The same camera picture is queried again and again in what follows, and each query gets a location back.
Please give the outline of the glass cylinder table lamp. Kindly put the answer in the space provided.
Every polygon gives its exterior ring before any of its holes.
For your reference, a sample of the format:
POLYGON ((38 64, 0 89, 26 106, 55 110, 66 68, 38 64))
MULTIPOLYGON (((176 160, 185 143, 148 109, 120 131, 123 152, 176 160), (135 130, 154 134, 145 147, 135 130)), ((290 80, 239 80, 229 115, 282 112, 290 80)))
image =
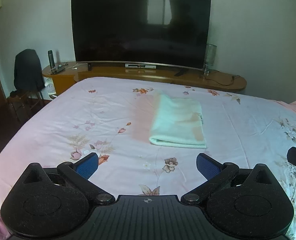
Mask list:
POLYGON ((204 59, 204 75, 208 75, 215 63, 217 46, 214 44, 207 44, 204 59))

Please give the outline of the large black curved television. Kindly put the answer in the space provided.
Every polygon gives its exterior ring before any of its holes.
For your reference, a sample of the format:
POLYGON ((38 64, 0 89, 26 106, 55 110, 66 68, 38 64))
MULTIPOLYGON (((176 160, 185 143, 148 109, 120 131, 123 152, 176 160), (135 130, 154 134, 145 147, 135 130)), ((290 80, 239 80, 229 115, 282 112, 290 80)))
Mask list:
POLYGON ((71 0, 78 62, 200 69, 211 0, 71 0))

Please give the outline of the brown wooden tv cabinet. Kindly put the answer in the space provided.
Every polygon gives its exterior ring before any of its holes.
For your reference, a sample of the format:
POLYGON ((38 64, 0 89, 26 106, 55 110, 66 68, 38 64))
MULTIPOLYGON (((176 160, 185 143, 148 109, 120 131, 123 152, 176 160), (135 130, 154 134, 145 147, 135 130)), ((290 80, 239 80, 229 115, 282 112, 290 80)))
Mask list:
POLYGON ((247 86, 247 81, 244 77, 217 70, 211 70, 208 75, 204 75, 202 70, 197 69, 166 66, 158 66, 156 69, 133 69, 126 68, 121 63, 68 62, 68 65, 62 72, 53 74, 50 66, 47 66, 42 70, 42 75, 53 80, 57 95, 62 94, 75 83, 90 77, 113 77, 170 83, 224 92, 241 92, 247 86))

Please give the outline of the silver set-top box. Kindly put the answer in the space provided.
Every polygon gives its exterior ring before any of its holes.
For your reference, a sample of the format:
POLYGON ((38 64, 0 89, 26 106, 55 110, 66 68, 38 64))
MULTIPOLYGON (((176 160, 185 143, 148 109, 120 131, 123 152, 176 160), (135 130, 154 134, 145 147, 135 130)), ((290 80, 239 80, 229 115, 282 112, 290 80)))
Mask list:
POLYGON ((156 69, 157 68, 156 65, 152 65, 152 64, 129 64, 129 63, 126 63, 125 67, 133 68, 133 69, 156 69))

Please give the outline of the chair with black jacket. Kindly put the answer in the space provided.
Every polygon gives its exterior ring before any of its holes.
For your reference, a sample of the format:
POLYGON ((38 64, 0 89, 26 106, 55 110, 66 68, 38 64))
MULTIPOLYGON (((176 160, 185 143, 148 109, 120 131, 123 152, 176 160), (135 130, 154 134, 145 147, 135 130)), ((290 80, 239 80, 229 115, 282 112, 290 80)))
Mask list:
POLYGON ((14 87, 15 90, 10 92, 7 102, 18 122, 21 121, 17 113, 19 109, 23 109, 29 119, 33 108, 37 105, 44 107, 41 91, 45 88, 45 81, 40 59, 34 49, 25 49, 16 55, 14 87))

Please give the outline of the cream white knit sweater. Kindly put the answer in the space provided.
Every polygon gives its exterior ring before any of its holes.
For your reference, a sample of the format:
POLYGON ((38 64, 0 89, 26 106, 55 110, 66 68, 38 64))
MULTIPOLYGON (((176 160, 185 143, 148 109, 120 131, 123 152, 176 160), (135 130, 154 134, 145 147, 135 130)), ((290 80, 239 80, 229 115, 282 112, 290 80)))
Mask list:
POLYGON ((158 146, 206 149, 201 104, 156 92, 149 141, 158 146))

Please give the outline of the pink floral bed sheet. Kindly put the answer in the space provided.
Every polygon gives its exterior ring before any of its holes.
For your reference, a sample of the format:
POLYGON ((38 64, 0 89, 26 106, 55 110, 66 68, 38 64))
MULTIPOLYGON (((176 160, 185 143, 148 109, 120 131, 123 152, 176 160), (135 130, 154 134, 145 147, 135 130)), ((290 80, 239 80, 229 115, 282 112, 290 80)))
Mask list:
POLYGON ((99 155, 91 182, 115 196, 181 196, 200 185, 198 149, 149 141, 157 92, 200 103, 207 155, 270 168, 294 206, 288 236, 296 239, 296 167, 286 158, 296 147, 296 113, 272 100, 167 83, 94 77, 59 95, 0 153, 0 206, 30 163, 55 167, 91 152, 99 155))

